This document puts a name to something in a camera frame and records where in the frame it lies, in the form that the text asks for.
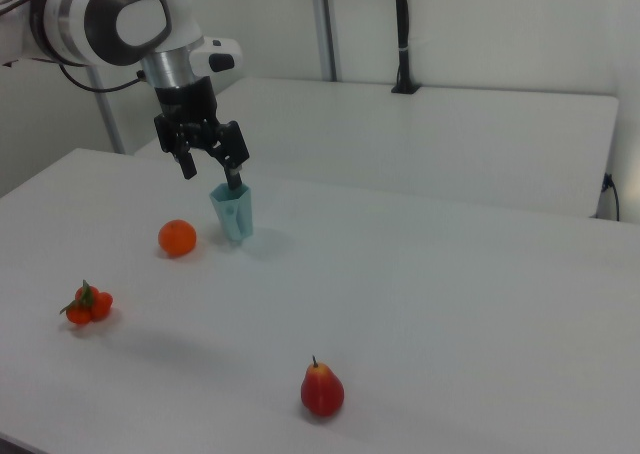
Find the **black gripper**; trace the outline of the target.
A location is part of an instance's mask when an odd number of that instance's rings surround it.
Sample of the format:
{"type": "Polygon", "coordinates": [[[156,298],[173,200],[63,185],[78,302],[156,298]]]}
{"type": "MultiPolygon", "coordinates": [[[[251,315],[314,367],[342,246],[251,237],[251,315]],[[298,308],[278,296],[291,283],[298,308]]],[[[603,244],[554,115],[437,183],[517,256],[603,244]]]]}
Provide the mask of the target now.
{"type": "Polygon", "coordinates": [[[240,171],[250,158],[244,136],[236,121],[222,124],[217,119],[217,101],[208,77],[171,88],[156,88],[161,114],[154,124],[161,149],[172,153],[183,177],[192,179],[197,169],[190,148],[204,150],[224,168],[227,186],[242,185],[240,171]]]}

